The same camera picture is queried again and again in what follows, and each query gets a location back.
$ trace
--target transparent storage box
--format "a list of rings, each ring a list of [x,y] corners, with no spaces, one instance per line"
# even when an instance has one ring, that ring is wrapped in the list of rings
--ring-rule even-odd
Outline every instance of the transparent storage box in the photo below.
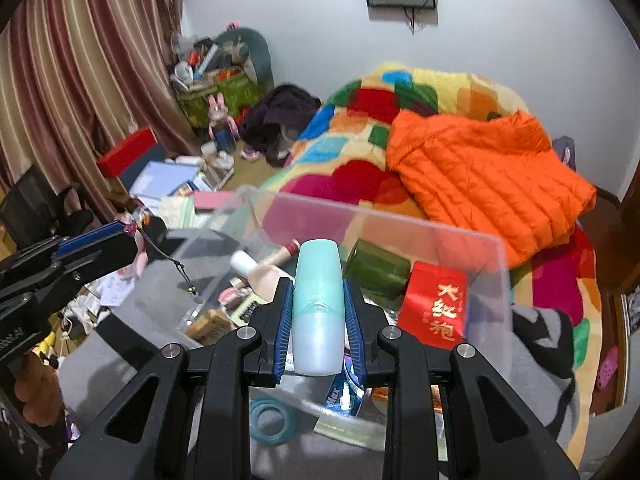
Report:
[[[208,227],[206,231],[184,231],[187,241],[175,254],[185,264],[204,302],[185,301],[181,290],[182,306],[166,314],[162,320],[165,326],[183,331],[206,309],[218,306],[219,293],[230,286],[229,279],[235,275],[229,259],[237,249],[244,249],[259,261],[294,238],[300,243],[328,238],[337,243],[345,262],[361,238],[412,263],[422,261],[464,272],[465,338],[509,381],[510,290],[504,248],[497,238],[408,216],[247,186],[212,216]],[[294,274],[294,263],[284,269]],[[393,317],[394,306],[388,305],[388,309]],[[149,312],[157,319],[153,308]],[[287,370],[280,386],[274,390],[254,388],[252,398],[273,397],[293,407],[297,430],[282,446],[252,441],[254,474],[265,479],[380,478],[384,415],[368,398],[358,416],[338,415],[322,406],[333,378],[301,377],[292,374],[290,367]],[[445,460],[442,418],[437,414],[436,423],[439,453]],[[324,428],[320,433],[337,437],[340,442],[318,434],[319,426]]]

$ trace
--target silver screw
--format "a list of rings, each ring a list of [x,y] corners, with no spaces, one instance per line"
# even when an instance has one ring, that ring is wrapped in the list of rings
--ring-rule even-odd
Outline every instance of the silver screw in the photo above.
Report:
[[[162,356],[167,359],[173,359],[174,357],[178,357],[182,352],[182,347],[178,345],[178,343],[169,343],[162,347]]]
[[[462,343],[462,345],[458,345],[456,351],[458,352],[460,357],[463,357],[465,359],[469,359],[470,357],[476,355],[476,349],[468,343]]]
[[[240,339],[251,339],[252,337],[255,336],[255,328],[252,326],[243,326],[242,328],[239,328],[236,331],[236,335],[240,338]]]
[[[402,335],[402,330],[397,326],[389,325],[382,329],[382,335],[387,339],[398,339]]]

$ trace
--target human hand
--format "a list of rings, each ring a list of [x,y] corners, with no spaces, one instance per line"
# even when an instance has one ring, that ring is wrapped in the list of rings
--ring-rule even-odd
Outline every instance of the human hand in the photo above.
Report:
[[[21,370],[14,375],[15,396],[24,402],[24,419],[41,428],[55,423],[62,412],[62,391],[56,371],[28,352],[22,357]]]

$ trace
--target white wall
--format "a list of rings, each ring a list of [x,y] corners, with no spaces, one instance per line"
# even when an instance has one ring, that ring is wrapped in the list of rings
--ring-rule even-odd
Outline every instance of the white wall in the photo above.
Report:
[[[552,137],[572,136],[578,170],[594,184],[622,197],[638,163],[640,52],[608,0],[438,0],[415,36],[401,10],[368,10],[366,0],[184,8],[197,35],[231,21],[261,31],[276,83],[325,98],[385,61],[474,72],[517,91]]]

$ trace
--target bed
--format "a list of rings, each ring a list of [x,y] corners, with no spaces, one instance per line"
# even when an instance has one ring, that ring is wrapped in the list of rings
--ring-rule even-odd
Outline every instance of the bed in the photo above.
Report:
[[[292,147],[286,167],[263,187],[425,218],[398,176],[385,171],[398,108],[424,107],[483,121],[527,111],[514,91],[472,74],[384,66],[334,92]],[[511,295],[513,303],[556,308],[571,319],[579,418],[565,451],[578,466],[602,343],[595,257],[584,231],[576,226],[568,244],[513,269]]]

